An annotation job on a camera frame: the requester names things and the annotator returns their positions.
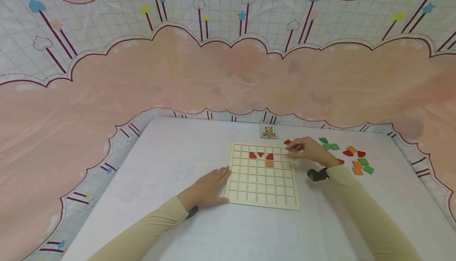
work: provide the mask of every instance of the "hand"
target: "hand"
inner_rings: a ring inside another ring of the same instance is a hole
[[[286,150],[290,151],[290,157],[309,159],[327,168],[339,165],[336,157],[310,137],[295,139],[288,144]]]
[[[177,198],[180,199],[186,211],[191,210],[196,205],[199,207],[227,204],[229,203],[228,198],[217,197],[217,195],[230,174],[229,166],[214,169],[199,178],[195,184],[183,190],[177,195]]]

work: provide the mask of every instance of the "white table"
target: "white table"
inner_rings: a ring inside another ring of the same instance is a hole
[[[233,142],[283,146],[286,139],[326,137],[341,150],[367,152],[373,175],[357,176],[399,224],[424,260],[453,260],[456,233],[384,134],[278,126],[279,139],[259,137],[258,124],[156,117],[136,142],[63,261],[87,260],[123,230],[213,168],[227,165]],[[319,168],[318,165],[307,165]],[[167,232],[143,260],[373,260],[327,181],[296,169],[300,211],[226,204],[200,210]]]

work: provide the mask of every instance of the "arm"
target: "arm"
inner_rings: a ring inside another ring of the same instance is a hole
[[[140,261],[160,236],[182,222],[194,206],[228,203],[228,198],[216,196],[230,174],[226,166],[202,176],[195,184],[114,237],[88,261]]]
[[[391,217],[336,157],[312,138],[298,138],[287,149],[290,156],[327,167],[329,183],[345,204],[376,261],[420,261],[420,255]]]

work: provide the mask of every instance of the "red triangle piece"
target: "red triangle piece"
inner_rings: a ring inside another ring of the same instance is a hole
[[[345,150],[342,153],[345,154],[346,156],[353,156],[353,153],[350,150]]]

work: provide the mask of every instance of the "wooden grid board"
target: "wooden grid board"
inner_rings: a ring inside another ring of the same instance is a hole
[[[284,147],[235,142],[229,166],[225,197],[230,203],[300,209],[295,169]]]

